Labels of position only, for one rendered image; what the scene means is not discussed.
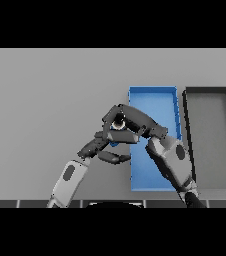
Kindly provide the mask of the dark grey bin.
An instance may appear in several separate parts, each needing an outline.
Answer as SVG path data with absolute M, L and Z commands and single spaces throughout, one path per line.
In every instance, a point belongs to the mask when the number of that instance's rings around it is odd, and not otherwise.
M 226 87 L 182 93 L 193 173 L 200 189 L 226 189 Z

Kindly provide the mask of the blue bin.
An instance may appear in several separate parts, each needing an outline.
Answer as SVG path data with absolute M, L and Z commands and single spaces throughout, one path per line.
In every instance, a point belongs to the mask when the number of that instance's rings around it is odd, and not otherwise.
M 130 86 L 129 105 L 148 116 L 156 123 L 168 128 L 168 134 L 182 139 L 179 101 L 176 86 Z M 131 190 L 135 192 L 174 191 L 154 161 L 145 150 L 147 140 L 143 137 L 129 147 L 131 156 Z

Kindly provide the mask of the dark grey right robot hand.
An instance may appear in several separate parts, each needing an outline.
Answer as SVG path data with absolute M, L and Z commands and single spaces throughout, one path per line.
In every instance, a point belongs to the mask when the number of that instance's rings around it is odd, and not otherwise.
M 114 105 L 102 118 L 103 138 L 106 138 L 110 131 L 110 126 L 118 114 L 124 115 L 125 126 L 138 136 L 144 138 L 157 137 L 163 139 L 167 136 L 168 129 L 154 121 L 150 116 L 135 107 L 119 104 Z

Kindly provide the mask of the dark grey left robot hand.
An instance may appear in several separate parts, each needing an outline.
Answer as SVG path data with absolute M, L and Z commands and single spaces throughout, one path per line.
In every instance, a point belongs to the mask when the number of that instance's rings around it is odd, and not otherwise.
M 109 151 L 105 151 L 105 148 L 109 144 L 125 143 L 125 144 L 137 144 L 139 142 L 139 136 L 128 130 L 110 130 L 106 138 L 103 138 L 103 132 L 96 132 L 94 138 L 88 142 L 77 155 L 85 160 L 86 158 L 98 158 L 104 162 L 110 164 L 120 164 L 131 159 L 129 155 L 118 155 Z

